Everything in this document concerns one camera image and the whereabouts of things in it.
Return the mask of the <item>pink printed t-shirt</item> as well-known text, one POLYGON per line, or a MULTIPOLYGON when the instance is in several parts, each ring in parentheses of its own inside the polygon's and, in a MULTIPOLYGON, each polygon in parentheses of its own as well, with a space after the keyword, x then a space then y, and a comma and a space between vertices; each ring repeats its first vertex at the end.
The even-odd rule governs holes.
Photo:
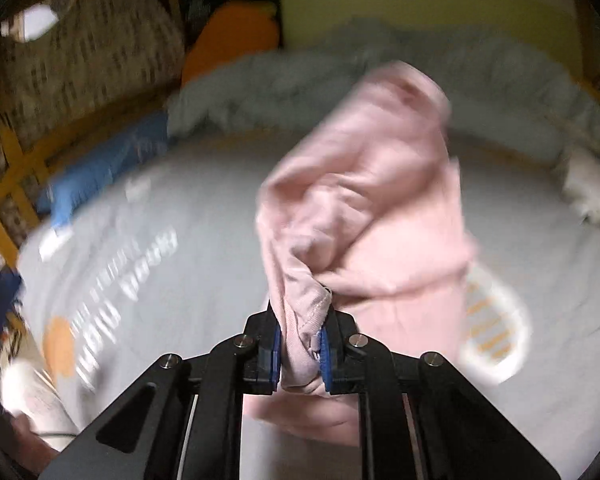
POLYGON ((415 67, 365 76, 260 187, 256 227, 268 302, 282 331, 282 381, 246 414, 295 436, 358 440, 358 401, 320 370, 329 309, 391 351, 455 359, 476 248, 449 156, 450 104, 415 67))

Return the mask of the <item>blue pillow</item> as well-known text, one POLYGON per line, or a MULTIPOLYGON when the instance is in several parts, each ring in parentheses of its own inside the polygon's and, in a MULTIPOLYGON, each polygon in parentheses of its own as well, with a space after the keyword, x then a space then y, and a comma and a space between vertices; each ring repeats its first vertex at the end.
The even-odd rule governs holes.
POLYGON ((163 155, 171 145, 168 114, 151 113, 107 139, 67 166, 46 184, 35 202, 54 228, 71 222, 74 213, 128 171, 163 155))

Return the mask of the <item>folded white garment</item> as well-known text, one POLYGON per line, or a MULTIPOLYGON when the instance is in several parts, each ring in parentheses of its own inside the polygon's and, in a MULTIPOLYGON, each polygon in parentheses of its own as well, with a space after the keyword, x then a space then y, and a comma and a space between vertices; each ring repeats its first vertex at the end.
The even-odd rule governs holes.
POLYGON ((600 227, 600 160, 580 146, 564 151, 562 195, 582 221, 600 227))

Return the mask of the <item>grey-green duvet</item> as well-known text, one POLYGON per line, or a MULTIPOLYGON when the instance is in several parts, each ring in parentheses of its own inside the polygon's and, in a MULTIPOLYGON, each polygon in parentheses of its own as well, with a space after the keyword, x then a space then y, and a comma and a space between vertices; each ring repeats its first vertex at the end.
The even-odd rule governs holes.
POLYGON ((484 27, 400 29, 374 18, 337 26, 311 47, 246 56, 189 81, 166 107, 166 131, 308 131, 367 73, 394 61, 442 89, 455 131, 549 164, 571 143, 600 157, 600 104, 540 50, 484 27))

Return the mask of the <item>orange plush pillow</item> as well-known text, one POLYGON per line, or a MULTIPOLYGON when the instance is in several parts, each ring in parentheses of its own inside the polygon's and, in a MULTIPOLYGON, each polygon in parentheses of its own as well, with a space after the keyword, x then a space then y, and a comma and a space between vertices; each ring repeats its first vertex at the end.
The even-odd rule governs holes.
POLYGON ((181 86, 247 55, 276 50, 273 3, 231 1, 215 10, 185 57, 181 86))

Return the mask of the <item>wooden bed frame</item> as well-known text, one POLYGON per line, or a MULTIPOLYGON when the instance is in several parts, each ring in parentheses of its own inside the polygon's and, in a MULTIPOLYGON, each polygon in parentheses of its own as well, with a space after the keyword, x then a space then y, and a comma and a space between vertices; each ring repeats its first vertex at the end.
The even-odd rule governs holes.
MULTIPOLYGON (((574 3, 577 11, 583 68, 583 73, 581 76, 577 76, 577 80, 600 102, 600 75, 591 73, 588 68, 593 61, 594 9, 590 0, 574 0, 574 3)), ((48 138, 41 140, 37 146, 27 152, 22 150, 12 127, 1 126, 0 135, 4 143, 8 168, 0 180, 0 203, 7 197, 13 198, 27 222, 38 224, 38 216, 24 192, 21 185, 22 180, 29 176, 35 176, 41 182, 48 180, 51 174, 102 140, 105 131, 97 125, 99 120, 108 117, 120 120, 129 119, 133 102, 132 99, 123 99, 109 105, 103 112, 84 116, 68 125, 59 127, 53 130, 48 138)), ((9 237, 0 220, 0 253, 7 264, 16 262, 17 252, 16 244, 9 237)))

